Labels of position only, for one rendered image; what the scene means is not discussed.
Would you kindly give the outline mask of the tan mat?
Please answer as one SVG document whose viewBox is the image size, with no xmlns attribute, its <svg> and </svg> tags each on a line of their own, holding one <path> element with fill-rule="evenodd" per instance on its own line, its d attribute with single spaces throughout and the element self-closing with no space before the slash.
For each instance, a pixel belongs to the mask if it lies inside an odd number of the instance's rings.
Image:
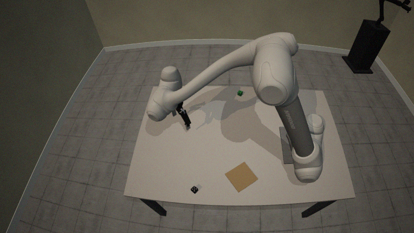
<svg viewBox="0 0 414 233">
<path fill-rule="evenodd" d="M 238 192 L 258 180 L 245 162 L 227 172 L 225 175 Z"/>
</svg>

